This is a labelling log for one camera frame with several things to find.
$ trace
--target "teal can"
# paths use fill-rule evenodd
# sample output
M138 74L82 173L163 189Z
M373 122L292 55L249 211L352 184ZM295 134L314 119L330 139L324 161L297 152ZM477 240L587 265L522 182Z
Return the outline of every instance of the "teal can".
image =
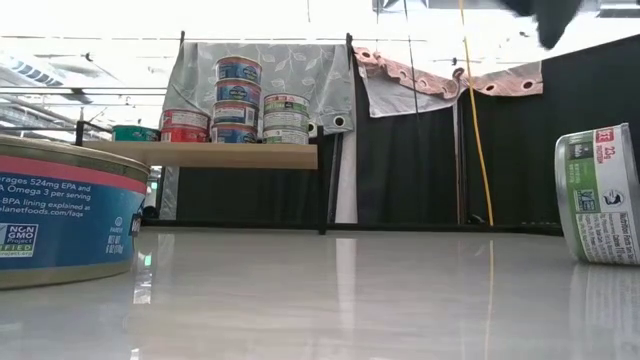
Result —
M113 127L113 141L160 141L160 130L137 125Z

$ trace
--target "stack of cans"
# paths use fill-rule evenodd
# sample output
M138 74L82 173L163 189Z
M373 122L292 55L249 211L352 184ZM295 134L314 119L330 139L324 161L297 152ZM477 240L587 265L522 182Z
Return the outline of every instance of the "stack of cans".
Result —
M309 100L293 94L264 98L264 132L267 144L309 143Z
M162 114L162 135L164 142L207 142L209 141L209 115L192 110L165 110Z
M255 143L260 116L262 66L233 56L216 63L216 103L213 106L211 142Z

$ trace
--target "glossy floor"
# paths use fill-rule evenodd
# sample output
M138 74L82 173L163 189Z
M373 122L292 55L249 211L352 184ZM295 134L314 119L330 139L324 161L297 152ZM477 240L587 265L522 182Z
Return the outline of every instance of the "glossy floor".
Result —
M639 359L640 269L560 238L146 231L130 274L0 292L0 359Z

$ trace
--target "wooden shelf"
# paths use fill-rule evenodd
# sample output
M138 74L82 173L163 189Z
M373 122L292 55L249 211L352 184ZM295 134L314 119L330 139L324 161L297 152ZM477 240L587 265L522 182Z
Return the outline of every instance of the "wooden shelf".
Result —
M309 169L318 168L316 145L85 141L83 146L147 165Z

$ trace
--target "black curtain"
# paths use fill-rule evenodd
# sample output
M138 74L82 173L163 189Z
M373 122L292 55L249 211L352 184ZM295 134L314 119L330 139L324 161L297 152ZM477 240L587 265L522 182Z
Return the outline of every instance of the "black curtain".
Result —
M479 128L497 225L560 222L555 192L556 140L565 134L640 124L640 36L542 62L544 94L476 94ZM469 94L465 129L469 213L487 218Z
M358 223L455 224L452 109L371 118L359 75L356 105Z
M325 136L325 184L335 136ZM181 168L177 220L317 226L318 184L309 170ZM323 197L328 201L327 191Z

